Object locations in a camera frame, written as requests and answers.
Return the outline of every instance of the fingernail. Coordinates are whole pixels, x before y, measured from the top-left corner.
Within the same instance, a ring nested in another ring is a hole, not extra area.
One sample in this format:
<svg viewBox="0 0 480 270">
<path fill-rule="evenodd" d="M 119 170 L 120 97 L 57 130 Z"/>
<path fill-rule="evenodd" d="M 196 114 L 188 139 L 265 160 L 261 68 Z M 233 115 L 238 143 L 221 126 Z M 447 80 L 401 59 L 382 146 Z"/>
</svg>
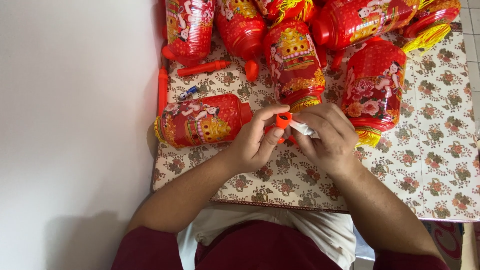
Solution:
<svg viewBox="0 0 480 270">
<path fill-rule="evenodd" d="M 283 135 L 283 129 L 281 128 L 276 128 L 273 130 L 273 135 L 275 135 L 276 137 L 280 137 L 281 135 Z"/>
</svg>

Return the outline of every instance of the hand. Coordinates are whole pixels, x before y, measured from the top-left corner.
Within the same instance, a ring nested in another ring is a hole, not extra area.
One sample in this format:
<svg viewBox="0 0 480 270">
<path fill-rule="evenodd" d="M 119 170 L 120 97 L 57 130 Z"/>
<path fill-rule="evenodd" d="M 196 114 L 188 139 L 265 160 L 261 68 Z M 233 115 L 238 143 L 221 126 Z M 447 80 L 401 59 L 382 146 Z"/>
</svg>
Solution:
<svg viewBox="0 0 480 270">
<path fill-rule="evenodd" d="M 255 112 L 252 120 L 241 128 L 235 140 L 219 155 L 235 175 L 254 172 L 263 167 L 283 135 L 284 130 L 272 128 L 263 138 L 264 127 L 275 122 L 275 115 L 287 112 L 289 105 L 274 105 Z"/>
<path fill-rule="evenodd" d="M 359 137 L 339 107 L 330 103 L 318 104 L 294 113 L 292 119 L 307 124 L 317 132 L 320 139 L 292 129 L 303 154 L 331 177 L 345 176 L 349 173 L 348 169 L 358 163 L 352 150 Z"/>
</svg>

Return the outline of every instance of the table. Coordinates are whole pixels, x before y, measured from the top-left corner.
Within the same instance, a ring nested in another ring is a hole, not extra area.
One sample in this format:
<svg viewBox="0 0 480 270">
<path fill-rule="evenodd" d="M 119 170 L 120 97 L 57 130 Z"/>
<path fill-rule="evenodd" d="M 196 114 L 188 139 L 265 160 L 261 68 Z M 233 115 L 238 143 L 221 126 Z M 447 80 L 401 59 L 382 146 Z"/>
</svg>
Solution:
<svg viewBox="0 0 480 270">
<path fill-rule="evenodd" d="M 468 82 L 465 45 L 457 18 L 452 32 L 423 56 L 408 53 L 406 91 L 399 124 L 382 134 L 376 147 L 355 148 L 355 156 L 369 168 L 419 218 L 450 221 L 480 220 L 479 156 L 474 136 L 472 98 Z M 397 33 L 384 39 L 401 46 Z M 340 105 L 347 60 L 361 45 L 347 49 L 339 72 L 324 68 L 324 102 Z M 244 61 L 227 54 L 214 31 L 206 61 Z M 328 56 L 331 64 L 332 54 Z M 169 67 L 169 102 L 198 86 L 194 98 L 233 93 L 253 110 L 276 104 L 272 80 L 261 59 L 257 81 L 248 82 L 237 65 L 213 73 L 178 77 L 182 66 Z M 228 142 L 175 149 L 160 143 L 153 189 L 157 190 L 183 172 L 226 148 Z M 228 180 L 211 199 L 214 202 L 261 205 L 347 213 L 348 209 L 331 179 L 317 171 L 290 141 L 280 144 L 260 170 Z"/>
</svg>

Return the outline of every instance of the small blue battery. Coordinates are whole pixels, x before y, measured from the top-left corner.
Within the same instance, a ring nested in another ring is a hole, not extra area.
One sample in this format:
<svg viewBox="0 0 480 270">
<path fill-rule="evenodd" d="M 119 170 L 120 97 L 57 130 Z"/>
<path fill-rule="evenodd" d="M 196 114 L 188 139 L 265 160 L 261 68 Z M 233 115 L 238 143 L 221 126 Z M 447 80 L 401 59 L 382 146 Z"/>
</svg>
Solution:
<svg viewBox="0 0 480 270">
<path fill-rule="evenodd" d="M 197 86 L 193 86 L 192 88 L 188 89 L 187 91 L 181 93 L 179 96 L 180 96 L 181 100 L 185 100 L 188 96 L 191 96 L 196 92 L 197 92 Z"/>
</svg>

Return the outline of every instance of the yellow fringe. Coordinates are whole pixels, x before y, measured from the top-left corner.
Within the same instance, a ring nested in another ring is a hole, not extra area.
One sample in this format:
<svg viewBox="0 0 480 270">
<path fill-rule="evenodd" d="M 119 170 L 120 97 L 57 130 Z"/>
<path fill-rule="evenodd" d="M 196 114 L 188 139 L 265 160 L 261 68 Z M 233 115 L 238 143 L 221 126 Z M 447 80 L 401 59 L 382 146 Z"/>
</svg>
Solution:
<svg viewBox="0 0 480 270">
<path fill-rule="evenodd" d="M 433 1 L 435 1 L 435 0 L 420 0 L 419 9 L 418 9 L 418 10 L 421 10 L 421 9 L 424 8 L 426 5 L 431 4 Z"/>
<path fill-rule="evenodd" d="M 302 2 L 302 0 L 283 0 L 278 6 L 279 16 L 273 23 L 272 27 L 279 24 L 280 22 L 283 21 L 285 17 L 285 11 L 288 10 L 289 8 L 295 7 L 298 3 Z M 305 17 L 308 12 L 313 8 L 313 1 L 312 0 L 305 0 L 305 6 L 303 7 L 302 11 L 297 14 L 295 17 L 295 20 L 304 22 Z"/>
<path fill-rule="evenodd" d="M 290 105 L 290 112 L 296 113 L 303 110 L 306 107 L 310 107 L 320 103 L 322 103 L 322 101 L 319 100 L 317 97 L 308 96 L 300 100 L 297 100 L 292 105 Z"/>
<path fill-rule="evenodd" d="M 355 132 L 359 135 L 359 142 L 357 143 L 357 146 L 368 145 L 375 147 L 382 136 L 382 132 L 380 130 L 369 126 L 356 126 Z"/>
<path fill-rule="evenodd" d="M 404 52 L 408 52 L 414 49 L 424 48 L 420 55 L 430 50 L 435 44 L 442 41 L 442 39 L 450 32 L 451 28 L 449 24 L 439 24 L 425 29 L 419 33 L 414 39 L 405 44 L 402 48 Z"/>
<path fill-rule="evenodd" d="M 161 116 L 157 116 L 155 118 L 155 122 L 153 122 L 153 130 L 155 130 L 155 136 L 158 138 L 158 140 L 162 143 L 167 143 L 167 141 L 162 137 L 162 134 L 160 133 L 160 128 L 158 126 L 158 123 L 160 122 Z"/>
</svg>

